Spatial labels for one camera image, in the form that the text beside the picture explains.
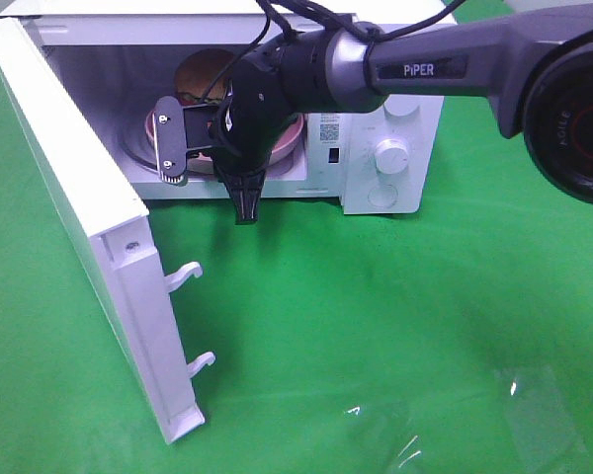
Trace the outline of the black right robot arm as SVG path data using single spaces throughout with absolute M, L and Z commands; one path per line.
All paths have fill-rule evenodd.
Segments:
M 390 33 L 310 1 L 288 8 L 320 24 L 284 27 L 231 71 L 212 122 L 213 166 L 252 223 L 271 149 L 299 113 L 369 113 L 391 95 L 483 97 L 504 137 L 522 135 L 540 172 L 593 204 L 593 3 Z

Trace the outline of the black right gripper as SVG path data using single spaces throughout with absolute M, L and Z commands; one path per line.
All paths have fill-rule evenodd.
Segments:
M 288 43 L 275 37 L 238 60 L 228 94 L 209 127 L 216 142 L 210 153 L 215 174 L 235 209 L 235 223 L 258 220 L 258 205 L 272 150 L 297 112 L 282 86 L 281 59 Z

